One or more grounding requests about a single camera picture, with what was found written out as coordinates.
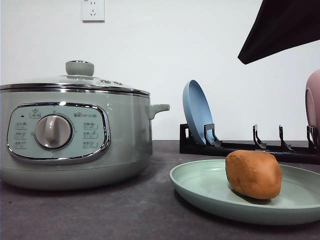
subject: dark countertop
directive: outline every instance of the dark countertop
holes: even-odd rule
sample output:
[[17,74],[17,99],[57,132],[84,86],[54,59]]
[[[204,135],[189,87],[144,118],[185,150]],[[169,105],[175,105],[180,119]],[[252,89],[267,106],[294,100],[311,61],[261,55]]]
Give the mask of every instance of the dark countertop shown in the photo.
[[[2,240],[320,240],[320,221],[262,226],[204,212],[175,192],[169,171],[224,157],[179,154],[176,140],[153,142],[145,171],[111,186],[73,191],[27,190],[1,183]],[[320,173],[320,165],[283,163]]]

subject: wall outlet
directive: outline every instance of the wall outlet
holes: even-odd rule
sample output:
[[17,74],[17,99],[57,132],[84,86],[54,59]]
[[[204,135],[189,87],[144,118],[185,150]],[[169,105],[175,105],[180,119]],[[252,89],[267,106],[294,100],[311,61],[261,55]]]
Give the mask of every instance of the wall outlet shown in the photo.
[[105,0],[81,0],[83,22],[105,21]]

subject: glass lid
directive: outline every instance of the glass lid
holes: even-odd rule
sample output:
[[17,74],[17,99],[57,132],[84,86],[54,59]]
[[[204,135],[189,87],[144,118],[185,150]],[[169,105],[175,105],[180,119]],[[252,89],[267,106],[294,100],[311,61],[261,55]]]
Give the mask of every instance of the glass lid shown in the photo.
[[73,60],[65,63],[67,75],[57,77],[42,77],[25,81],[2,85],[1,90],[32,90],[32,89],[79,89],[100,90],[113,92],[126,92],[149,96],[149,92],[133,88],[118,81],[110,81],[94,77],[94,65],[88,61]]

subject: mint green plate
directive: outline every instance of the mint green plate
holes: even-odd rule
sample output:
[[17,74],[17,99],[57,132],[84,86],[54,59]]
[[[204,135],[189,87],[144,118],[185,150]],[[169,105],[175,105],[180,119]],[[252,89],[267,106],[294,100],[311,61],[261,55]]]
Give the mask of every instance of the mint green plate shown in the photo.
[[280,194],[270,200],[243,196],[229,185],[225,160],[184,163],[170,171],[175,190],[211,214],[251,224],[296,225],[320,220],[320,174],[280,165]]

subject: pot handle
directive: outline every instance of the pot handle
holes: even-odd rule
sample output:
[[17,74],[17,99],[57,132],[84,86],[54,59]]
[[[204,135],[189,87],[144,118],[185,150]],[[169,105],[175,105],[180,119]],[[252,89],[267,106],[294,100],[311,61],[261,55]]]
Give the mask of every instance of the pot handle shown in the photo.
[[163,112],[163,111],[169,111],[170,105],[169,104],[156,104],[156,105],[149,105],[147,106],[147,115],[148,119],[152,120],[155,118],[155,115],[157,113]]

